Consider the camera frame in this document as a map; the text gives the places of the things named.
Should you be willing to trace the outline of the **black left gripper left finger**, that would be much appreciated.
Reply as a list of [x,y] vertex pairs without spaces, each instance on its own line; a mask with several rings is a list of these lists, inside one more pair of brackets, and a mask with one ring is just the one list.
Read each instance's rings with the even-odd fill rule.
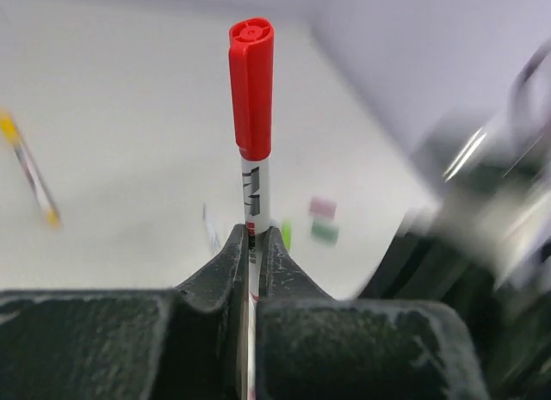
[[239,398],[247,244],[172,288],[3,292],[2,398]]

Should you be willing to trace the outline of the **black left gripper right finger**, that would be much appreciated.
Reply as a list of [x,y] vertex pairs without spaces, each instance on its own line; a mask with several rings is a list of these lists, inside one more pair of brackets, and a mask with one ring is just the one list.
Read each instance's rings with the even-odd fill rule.
[[467,327],[430,301],[324,293],[277,229],[263,246],[256,308],[259,399],[487,399]]

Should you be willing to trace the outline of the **red marker pen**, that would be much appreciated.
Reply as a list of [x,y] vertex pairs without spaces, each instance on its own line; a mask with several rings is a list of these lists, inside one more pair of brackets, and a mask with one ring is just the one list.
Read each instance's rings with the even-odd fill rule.
[[242,185],[245,208],[245,227],[248,240],[249,310],[247,325],[247,399],[255,399],[255,331],[256,304],[263,261],[263,240],[270,228],[269,159],[262,161],[241,160]]

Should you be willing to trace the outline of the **yellow marker pen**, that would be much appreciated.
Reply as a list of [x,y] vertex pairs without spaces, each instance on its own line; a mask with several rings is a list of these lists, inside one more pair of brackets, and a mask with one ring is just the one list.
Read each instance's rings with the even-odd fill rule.
[[59,209],[43,181],[40,170],[32,157],[27,144],[19,131],[12,116],[5,112],[1,113],[1,131],[6,138],[12,150],[14,151],[18,162],[20,163],[28,183],[33,190],[34,197],[40,208],[45,221],[53,227],[59,227],[61,218]]

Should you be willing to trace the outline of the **red pen cap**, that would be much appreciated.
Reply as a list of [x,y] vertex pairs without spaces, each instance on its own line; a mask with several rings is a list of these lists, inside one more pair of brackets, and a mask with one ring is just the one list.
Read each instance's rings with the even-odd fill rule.
[[262,17],[229,30],[229,71],[235,139],[242,158],[257,162],[271,153],[275,32]]

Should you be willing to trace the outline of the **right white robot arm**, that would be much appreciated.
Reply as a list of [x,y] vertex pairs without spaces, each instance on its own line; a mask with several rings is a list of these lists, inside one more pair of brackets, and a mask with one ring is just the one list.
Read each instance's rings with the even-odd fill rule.
[[428,139],[441,208],[400,227],[355,298],[326,295],[269,231],[256,398],[549,398],[550,128],[530,130],[529,96],[549,57],[513,83],[513,147],[493,124]]

